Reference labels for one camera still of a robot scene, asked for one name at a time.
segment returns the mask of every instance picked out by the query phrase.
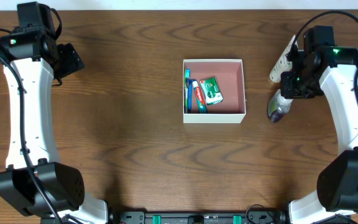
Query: item in box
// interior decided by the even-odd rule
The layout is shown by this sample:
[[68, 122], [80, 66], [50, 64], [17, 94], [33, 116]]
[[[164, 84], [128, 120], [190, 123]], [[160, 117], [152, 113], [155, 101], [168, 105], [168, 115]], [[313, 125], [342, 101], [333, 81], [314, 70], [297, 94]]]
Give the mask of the item in box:
[[198, 112], [199, 113], [208, 113], [208, 110], [206, 109], [204, 98], [201, 93], [201, 88], [198, 85], [198, 82], [196, 80], [193, 81], [193, 88], [194, 88], [194, 93], [195, 93], [196, 99], [197, 99]]
[[200, 85], [207, 105], [214, 105], [223, 101], [223, 96], [216, 77], [201, 80]]

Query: green and white package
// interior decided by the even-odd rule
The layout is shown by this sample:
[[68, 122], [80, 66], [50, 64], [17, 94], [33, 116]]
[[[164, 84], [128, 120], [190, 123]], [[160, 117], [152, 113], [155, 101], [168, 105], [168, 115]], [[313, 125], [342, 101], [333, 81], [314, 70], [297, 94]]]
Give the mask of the green and white package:
[[205, 96], [205, 103], [207, 105], [214, 105], [223, 101], [221, 90], [218, 86], [216, 77], [200, 81], [201, 89]]

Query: green tape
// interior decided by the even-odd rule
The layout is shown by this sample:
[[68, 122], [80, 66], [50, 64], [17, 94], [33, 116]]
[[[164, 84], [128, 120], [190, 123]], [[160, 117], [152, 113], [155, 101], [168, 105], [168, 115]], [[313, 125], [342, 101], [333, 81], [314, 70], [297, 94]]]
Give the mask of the green tape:
[[241, 216], [233, 215], [233, 224], [241, 224]]
[[160, 215], [153, 216], [153, 224], [161, 224], [161, 216]]

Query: white cylinder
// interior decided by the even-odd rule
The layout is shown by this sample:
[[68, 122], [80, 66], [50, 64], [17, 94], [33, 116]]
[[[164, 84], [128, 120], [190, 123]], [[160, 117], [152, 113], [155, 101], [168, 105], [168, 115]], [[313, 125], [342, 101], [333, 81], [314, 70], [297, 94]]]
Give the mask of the white cylinder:
[[269, 75], [269, 82], [270, 83], [279, 83], [281, 81], [281, 73], [289, 72], [292, 69], [292, 62], [287, 60], [287, 54], [291, 50], [291, 45], [293, 40], [295, 39], [295, 35], [292, 37], [290, 43], [285, 47], [284, 52], [281, 54], [280, 58], [278, 59], [277, 63], [274, 65], [272, 71]]

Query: wooden table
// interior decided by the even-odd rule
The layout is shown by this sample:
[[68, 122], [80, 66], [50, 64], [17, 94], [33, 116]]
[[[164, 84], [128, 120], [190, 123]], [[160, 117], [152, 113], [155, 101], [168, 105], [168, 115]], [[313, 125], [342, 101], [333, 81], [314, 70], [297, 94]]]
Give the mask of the wooden table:
[[[245, 210], [305, 196], [337, 156], [331, 112], [324, 97], [296, 100], [272, 124], [266, 106], [275, 87], [267, 80], [292, 35], [319, 12], [60, 12], [58, 43], [71, 42], [86, 65], [52, 89], [62, 162], [81, 171], [86, 191], [116, 208]], [[334, 26], [338, 45], [358, 47], [358, 26], [349, 18], [314, 24]], [[16, 12], [0, 12], [0, 27], [17, 25]], [[242, 124], [182, 123], [185, 58], [243, 59]], [[0, 171], [9, 137], [0, 64]], [[39, 219], [20, 216], [0, 198], [0, 223], [10, 221]]]

